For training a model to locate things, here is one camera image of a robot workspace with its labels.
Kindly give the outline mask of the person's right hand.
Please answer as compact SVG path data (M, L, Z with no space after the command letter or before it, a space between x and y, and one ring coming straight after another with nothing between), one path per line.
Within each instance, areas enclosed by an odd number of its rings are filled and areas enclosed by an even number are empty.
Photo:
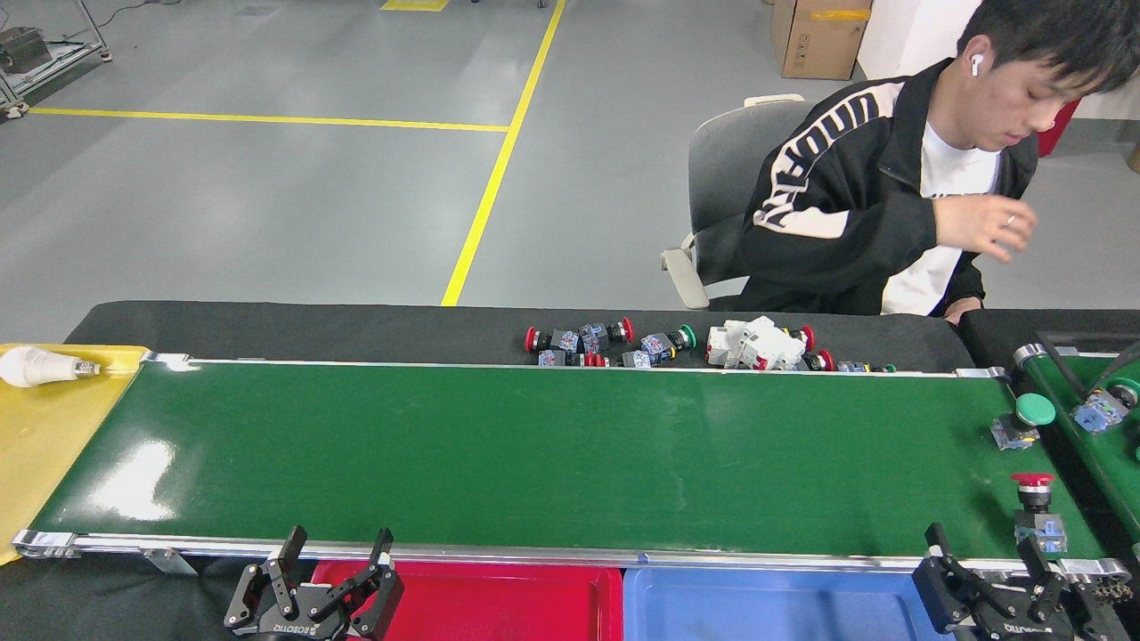
M1013 253L1029 246L1039 227L1033 208L993 194L936 198L933 214L938 245L992 255L999 263L1011 263Z

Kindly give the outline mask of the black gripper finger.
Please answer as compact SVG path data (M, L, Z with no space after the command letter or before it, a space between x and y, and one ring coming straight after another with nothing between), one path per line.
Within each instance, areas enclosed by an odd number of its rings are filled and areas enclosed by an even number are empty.
M1096 589L1088 579L1074 579L1056 573L1039 546L1039 537L1029 535L1018 543L1018 552L1029 569L1031 587L1026 605L1015 608L1021 620L1070 625L1074 640L1094 640Z
M225 628L298 628L296 563L306 539L306 528L294 526L280 550L263 563L246 565L223 614Z
M404 595L404 581L396 573L390 551L394 536L388 528L378 538L366 563L347 575L351 563L318 563L308 584L314 589L314 605L308 615L314 634L326 640L347 636L382 640L394 620L394 609Z
M1000 615L1003 612L995 589L982 575L958 562L940 524L930 524L925 532L925 543L928 555L917 566L913 581L933 628L964 625L964 618L982 612L982 602Z

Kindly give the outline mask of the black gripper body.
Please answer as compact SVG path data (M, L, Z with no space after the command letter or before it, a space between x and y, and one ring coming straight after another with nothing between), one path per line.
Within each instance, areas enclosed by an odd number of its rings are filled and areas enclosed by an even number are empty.
M298 608L296 617L280 610L239 612L233 615L233 634L243 640L342 640L347 636L347 617L339 610L319 612L316 608Z
M956 640L1074 640L1070 625L1035 623L1035 620L982 620L974 617L953 623Z

